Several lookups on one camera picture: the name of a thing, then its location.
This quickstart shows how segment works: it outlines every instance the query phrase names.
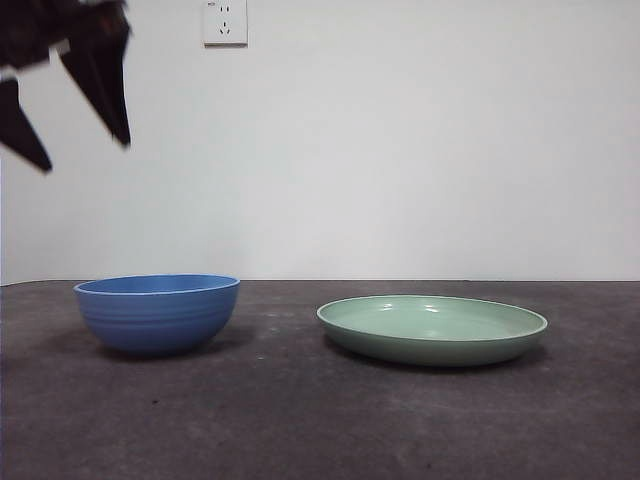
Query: table surface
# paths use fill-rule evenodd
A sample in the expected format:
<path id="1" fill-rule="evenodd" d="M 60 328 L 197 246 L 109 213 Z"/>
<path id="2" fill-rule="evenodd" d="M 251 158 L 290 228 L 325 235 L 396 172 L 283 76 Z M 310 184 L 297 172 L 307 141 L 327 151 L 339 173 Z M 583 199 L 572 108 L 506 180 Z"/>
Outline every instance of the table surface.
<path id="1" fill-rule="evenodd" d="M 99 345 L 72 286 L 2 289 L 4 480 L 638 479 L 640 283 L 245 281 L 208 345 Z M 540 347 L 474 369 L 385 363 L 315 310 L 391 293 L 546 316 Z"/>

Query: plate rim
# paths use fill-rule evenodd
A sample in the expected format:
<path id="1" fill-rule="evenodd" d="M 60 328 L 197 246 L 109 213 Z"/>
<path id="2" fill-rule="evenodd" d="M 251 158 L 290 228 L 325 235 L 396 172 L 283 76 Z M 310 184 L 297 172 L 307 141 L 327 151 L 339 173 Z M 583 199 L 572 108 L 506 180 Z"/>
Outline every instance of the plate rim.
<path id="1" fill-rule="evenodd" d="M 500 305 L 502 307 L 508 307 L 508 308 L 513 308 L 515 310 L 520 310 L 526 313 L 529 313 L 535 317 L 537 317 L 539 320 L 542 321 L 542 325 L 538 328 L 536 328 L 535 330 L 532 330 L 531 332 L 527 332 L 521 335 L 509 335 L 509 336 L 504 336 L 504 337 L 495 337 L 495 338 L 468 338 L 468 339 L 464 339 L 464 340 L 456 340 L 456 339 L 447 339 L 447 338 L 416 338 L 416 337 L 405 337 L 405 336 L 396 336 L 396 335 L 385 335 L 385 334 L 380 334 L 380 333 L 372 333 L 372 332 L 365 332 L 363 330 L 357 330 L 355 328 L 349 328 L 349 327 L 345 327 L 343 325 L 337 325 L 331 321 L 329 321 L 326 317 L 324 317 L 321 313 L 321 310 L 328 308 L 332 305 L 338 304 L 338 303 L 344 303 L 344 302 L 348 302 L 348 301 L 352 301 L 352 300 L 363 300 L 363 299 L 370 299 L 370 298 L 390 298 L 390 297 L 404 297 L 404 298 L 446 298 L 446 299 L 450 299 L 450 300 L 465 300 L 465 301 L 470 301 L 470 302 L 480 302 L 480 303 L 489 303 L 492 305 Z M 542 332 L 544 332 L 547 327 L 549 326 L 549 322 L 548 320 L 540 315 L 537 312 L 534 312 L 533 310 L 529 310 L 527 308 L 523 308 L 523 307 L 518 307 L 516 305 L 510 305 L 508 303 L 501 303 L 501 302 L 494 302 L 491 300 L 482 300 L 479 298 L 468 298 L 468 297 L 452 297 L 452 296 L 448 296 L 448 295 L 412 295 L 412 294 L 389 294 L 389 295 L 365 295 L 365 296 L 360 296 L 360 297 L 349 297 L 349 298 L 342 298 L 340 300 L 334 300 L 332 302 L 329 303 L 325 303 L 324 305 L 322 305 L 321 307 L 319 307 L 316 310 L 316 316 L 325 324 L 331 325 L 332 327 L 336 327 L 336 328 L 341 328 L 343 330 L 347 330 L 350 332 L 354 332 L 354 333 L 360 333 L 360 334 L 364 334 L 364 335 L 370 335 L 370 336 L 374 336 L 374 337 L 382 337 L 382 338 L 390 338 L 390 339 L 394 339 L 394 340 L 410 340 L 410 341 L 416 341 L 416 342 L 451 342 L 451 343 L 468 343 L 468 342 L 499 342 L 499 341 L 503 341 L 503 340 L 515 340 L 515 339 L 520 339 L 520 338 L 526 338 L 526 337 L 530 337 L 532 335 L 538 335 Z"/>

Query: wall socket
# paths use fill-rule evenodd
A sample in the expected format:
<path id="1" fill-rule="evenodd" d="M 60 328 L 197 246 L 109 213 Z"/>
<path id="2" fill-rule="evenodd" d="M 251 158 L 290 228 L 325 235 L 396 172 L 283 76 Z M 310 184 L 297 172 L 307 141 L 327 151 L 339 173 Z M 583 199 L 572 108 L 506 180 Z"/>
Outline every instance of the wall socket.
<path id="1" fill-rule="evenodd" d="M 207 1 L 202 20 L 205 46 L 247 44 L 247 0 Z"/>

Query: light green dish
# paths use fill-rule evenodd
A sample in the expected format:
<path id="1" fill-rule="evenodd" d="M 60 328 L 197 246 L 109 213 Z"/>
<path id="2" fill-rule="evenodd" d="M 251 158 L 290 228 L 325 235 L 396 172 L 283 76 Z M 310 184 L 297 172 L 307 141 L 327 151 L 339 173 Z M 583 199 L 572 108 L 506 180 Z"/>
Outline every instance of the light green dish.
<path id="1" fill-rule="evenodd" d="M 433 366 L 473 366 L 522 355 L 547 328 L 541 315 L 503 303 L 386 295 L 338 300 L 318 309 L 327 335 L 371 357 Z"/>

